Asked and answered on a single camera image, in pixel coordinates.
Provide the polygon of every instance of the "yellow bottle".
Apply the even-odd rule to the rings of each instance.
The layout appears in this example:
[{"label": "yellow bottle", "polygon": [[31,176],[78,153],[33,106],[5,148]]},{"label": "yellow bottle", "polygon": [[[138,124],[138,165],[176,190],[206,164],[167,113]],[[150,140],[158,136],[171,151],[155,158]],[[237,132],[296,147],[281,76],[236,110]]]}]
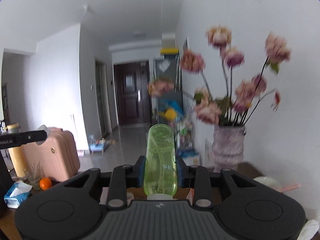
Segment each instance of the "yellow bottle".
[{"label": "yellow bottle", "polygon": [[[19,126],[17,123],[10,124],[7,126],[9,133],[20,132]],[[9,149],[10,157],[12,160],[12,164],[14,166],[14,170],[16,171],[17,177],[23,178],[25,177],[24,169],[27,168],[27,162],[24,156],[22,146],[13,147]]]}]

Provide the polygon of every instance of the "green bottle on shelf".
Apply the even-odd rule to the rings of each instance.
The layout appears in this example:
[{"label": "green bottle on shelf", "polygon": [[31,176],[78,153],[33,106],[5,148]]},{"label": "green bottle on shelf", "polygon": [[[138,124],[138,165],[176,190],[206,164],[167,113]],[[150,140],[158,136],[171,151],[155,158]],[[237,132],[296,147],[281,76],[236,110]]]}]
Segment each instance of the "green bottle on shelf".
[{"label": "green bottle on shelf", "polygon": [[177,188],[173,131],[156,124],[148,133],[143,189],[148,200],[170,200]]}]

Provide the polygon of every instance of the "gray refrigerator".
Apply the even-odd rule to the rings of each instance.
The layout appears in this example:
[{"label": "gray refrigerator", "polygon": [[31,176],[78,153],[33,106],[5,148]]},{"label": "gray refrigerator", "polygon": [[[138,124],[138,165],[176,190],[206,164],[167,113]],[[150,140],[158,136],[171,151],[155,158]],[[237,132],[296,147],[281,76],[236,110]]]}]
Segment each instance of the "gray refrigerator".
[{"label": "gray refrigerator", "polygon": [[[167,69],[164,70],[163,67],[161,67],[162,63],[168,60],[170,62],[170,65]],[[164,55],[164,59],[155,59],[154,60],[154,75],[155,79],[159,77],[164,77],[167,79],[170,79],[172,82],[177,82],[177,87],[182,89],[181,85],[181,71],[179,68],[179,56],[178,55]],[[180,108],[183,110],[183,102],[182,102],[182,93],[179,91],[171,91],[168,93],[163,94],[161,97],[156,99],[156,110],[164,111],[166,107],[166,103],[164,100],[174,100],[178,103]],[[158,116],[158,123],[164,123],[167,124],[167,120],[163,117]]]}]

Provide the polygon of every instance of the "pink suitcase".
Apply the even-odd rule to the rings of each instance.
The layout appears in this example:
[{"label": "pink suitcase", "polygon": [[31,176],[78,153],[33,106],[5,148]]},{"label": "pink suitcase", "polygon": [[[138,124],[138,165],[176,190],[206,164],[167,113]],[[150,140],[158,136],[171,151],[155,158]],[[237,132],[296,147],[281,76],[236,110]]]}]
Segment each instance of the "pink suitcase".
[{"label": "pink suitcase", "polygon": [[23,146],[27,164],[32,170],[32,165],[40,162],[45,177],[65,181],[76,175],[80,168],[75,139],[69,131],[56,127],[49,129],[51,134],[42,145],[28,143]]}]

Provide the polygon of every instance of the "pink vase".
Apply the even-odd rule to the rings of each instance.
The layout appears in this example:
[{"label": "pink vase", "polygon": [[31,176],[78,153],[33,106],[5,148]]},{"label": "pink vase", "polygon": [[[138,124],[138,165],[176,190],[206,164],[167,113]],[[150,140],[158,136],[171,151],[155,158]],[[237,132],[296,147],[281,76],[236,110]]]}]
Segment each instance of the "pink vase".
[{"label": "pink vase", "polygon": [[222,168],[237,169],[243,161],[245,127],[214,127],[211,156],[214,159],[214,171]]}]

